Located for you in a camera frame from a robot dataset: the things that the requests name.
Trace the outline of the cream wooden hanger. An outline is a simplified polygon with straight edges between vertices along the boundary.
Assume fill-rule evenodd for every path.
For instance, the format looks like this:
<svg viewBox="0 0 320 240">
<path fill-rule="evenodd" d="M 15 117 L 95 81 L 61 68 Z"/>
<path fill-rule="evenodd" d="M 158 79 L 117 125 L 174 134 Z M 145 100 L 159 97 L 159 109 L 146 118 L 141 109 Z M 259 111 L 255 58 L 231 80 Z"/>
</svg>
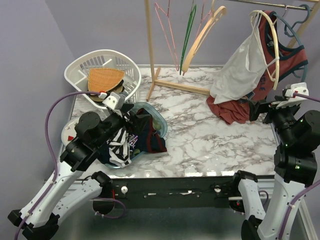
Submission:
<svg viewBox="0 0 320 240">
<path fill-rule="evenodd" d="M 265 13 L 263 10 L 253 10 L 250 14 L 251 17 L 251 24 L 253 24 L 254 18 L 258 18 L 259 20 L 263 16 L 267 23 L 269 24 L 271 33 L 272 33 L 272 41 L 273 41 L 273 48 L 274 48 L 274 59 L 270 62 L 267 63 L 266 60 L 264 60 L 265 66 L 266 66 L 266 71 L 270 77 L 270 80 L 273 82 L 272 89 L 276 90 L 278 87 L 279 83 L 279 78 L 280 78 L 280 49 L 279 49 L 279 40 L 278 40 L 278 34 L 276 31 L 276 23 L 277 19 L 272 20 L 270 16 Z M 270 73 L 269 71 L 269 66 L 275 65 L 275 70 L 273 73 Z"/>
</svg>

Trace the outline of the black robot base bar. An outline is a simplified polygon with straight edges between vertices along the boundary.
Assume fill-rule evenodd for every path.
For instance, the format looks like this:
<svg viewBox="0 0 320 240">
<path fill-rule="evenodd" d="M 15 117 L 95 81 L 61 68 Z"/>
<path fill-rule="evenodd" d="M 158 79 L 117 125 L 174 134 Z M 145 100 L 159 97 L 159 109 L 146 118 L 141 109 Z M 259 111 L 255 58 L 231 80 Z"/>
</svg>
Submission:
<svg viewBox="0 0 320 240">
<path fill-rule="evenodd" d="M 112 197 L 128 209 L 228 208 L 230 199 L 241 198 L 238 181 L 233 176 L 115 178 L 93 208 L 104 213 L 120 208 Z"/>
</svg>

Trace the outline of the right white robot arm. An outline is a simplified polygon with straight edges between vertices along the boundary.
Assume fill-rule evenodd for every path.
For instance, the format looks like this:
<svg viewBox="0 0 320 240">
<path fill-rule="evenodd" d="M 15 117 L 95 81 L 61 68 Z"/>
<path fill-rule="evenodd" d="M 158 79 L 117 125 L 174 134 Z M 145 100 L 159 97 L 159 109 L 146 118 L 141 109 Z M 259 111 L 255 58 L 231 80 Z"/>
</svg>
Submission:
<svg viewBox="0 0 320 240">
<path fill-rule="evenodd" d="M 288 240 L 301 201 L 319 185 L 314 182 L 318 170 L 314 150 L 320 144 L 320 112 L 309 110 L 295 119 L 300 105 L 283 104 L 265 100 L 249 103 L 250 121 L 265 113 L 263 123 L 273 124 L 279 145 L 274 154 L 274 187 L 267 210 L 255 174 L 239 170 L 230 183 L 230 191 L 242 197 L 243 240 Z"/>
</svg>

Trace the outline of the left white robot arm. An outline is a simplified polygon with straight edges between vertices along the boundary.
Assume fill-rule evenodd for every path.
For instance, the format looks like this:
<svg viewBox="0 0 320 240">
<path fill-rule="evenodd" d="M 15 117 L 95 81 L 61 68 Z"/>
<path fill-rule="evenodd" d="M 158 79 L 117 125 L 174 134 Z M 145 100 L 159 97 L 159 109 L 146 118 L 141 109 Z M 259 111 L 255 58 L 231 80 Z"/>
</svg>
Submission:
<svg viewBox="0 0 320 240">
<path fill-rule="evenodd" d="M 65 147 L 55 169 L 38 194 L 22 209 L 12 210 L 8 219 L 28 240 L 50 240 L 60 224 L 86 201 L 104 198 L 112 193 L 112 179 L 102 171 L 95 172 L 80 189 L 64 196 L 69 187 L 95 160 L 102 160 L 109 146 L 120 133 L 141 132 L 149 123 L 150 114 L 136 114 L 132 104 L 127 112 L 112 111 L 104 120 L 96 112 L 81 115 L 75 125 L 76 137 Z"/>
</svg>

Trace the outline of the white tank top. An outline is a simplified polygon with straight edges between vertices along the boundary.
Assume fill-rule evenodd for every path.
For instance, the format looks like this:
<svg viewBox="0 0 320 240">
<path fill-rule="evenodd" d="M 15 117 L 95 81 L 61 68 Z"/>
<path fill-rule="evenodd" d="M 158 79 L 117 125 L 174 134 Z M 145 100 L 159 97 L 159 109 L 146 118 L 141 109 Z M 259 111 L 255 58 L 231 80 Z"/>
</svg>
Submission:
<svg viewBox="0 0 320 240">
<path fill-rule="evenodd" d="M 214 98 L 215 105 L 241 99 L 257 87 L 260 78 L 267 72 L 264 61 L 266 57 L 259 30 L 263 20 L 266 20 L 263 16 L 261 19 L 257 17 L 253 19 L 251 35 L 238 47 L 214 77 L 210 96 Z M 268 69 L 272 74 L 275 65 L 269 66 Z"/>
</svg>

